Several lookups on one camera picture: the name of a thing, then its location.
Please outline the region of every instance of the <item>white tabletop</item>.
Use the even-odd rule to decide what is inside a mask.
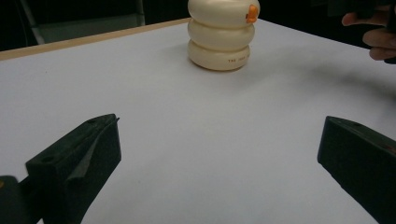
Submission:
[[[0,175],[115,113],[122,161],[83,223],[375,223],[318,146],[329,115],[396,137],[395,65],[266,21],[230,73],[188,41],[180,24],[0,62]]]

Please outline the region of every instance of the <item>table edge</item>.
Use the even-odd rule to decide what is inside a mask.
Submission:
[[[122,37],[122,36],[126,36],[126,35],[135,35],[135,34],[139,34],[139,33],[144,33],[144,32],[148,32],[148,31],[152,31],[152,30],[161,29],[161,28],[168,27],[168,26],[186,23],[189,21],[189,19],[190,18],[185,18],[185,19],[180,19],[180,20],[175,20],[175,21],[165,21],[165,22],[155,23],[155,24],[151,24],[151,25],[139,26],[139,27],[134,27],[134,28],[130,28],[130,29],[99,34],[99,35],[90,35],[90,36],[85,36],[85,37],[81,37],[81,38],[53,42],[53,43],[37,45],[37,46],[32,46],[32,47],[27,47],[27,48],[22,48],[22,49],[11,49],[11,50],[0,51],[0,61],[14,59],[14,58],[20,58],[20,57],[29,56],[29,55],[38,54],[38,53],[44,53],[44,52],[48,52],[48,51],[52,51],[52,50],[56,50],[56,49],[67,49],[67,48],[71,48],[71,47],[75,47],[75,46],[91,44],[94,42],[118,38],[118,37]]]

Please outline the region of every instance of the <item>orange sticker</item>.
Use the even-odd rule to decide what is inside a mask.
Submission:
[[[254,23],[259,16],[259,9],[253,5],[248,8],[247,23]]]

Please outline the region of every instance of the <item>finger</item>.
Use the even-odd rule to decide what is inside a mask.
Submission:
[[[396,49],[396,34],[388,32],[385,28],[366,32],[362,40],[371,47]]]
[[[394,58],[396,57],[396,49],[372,48],[370,49],[370,57],[376,61]]]
[[[355,12],[347,13],[343,19],[342,23],[345,26],[357,25],[357,24],[372,24],[372,25],[383,25],[385,26],[388,21],[387,11],[376,11],[372,18],[370,19],[359,19],[358,14]]]

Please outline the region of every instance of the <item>white ring-shaped object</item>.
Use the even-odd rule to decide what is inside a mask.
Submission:
[[[215,27],[240,28],[250,25],[247,22],[249,9],[254,6],[260,13],[258,0],[189,0],[190,15],[198,22]]]
[[[190,40],[188,53],[194,63],[204,68],[227,71],[242,67],[248,62],[250,47],[247,45],[237,51],[217,51],[204,49]]]
[[[205,26],[191,19],[188,26],[190,38],[206,49],[238,50],[248,45],[254,37],[254,26],[240,29],[220,29]]]

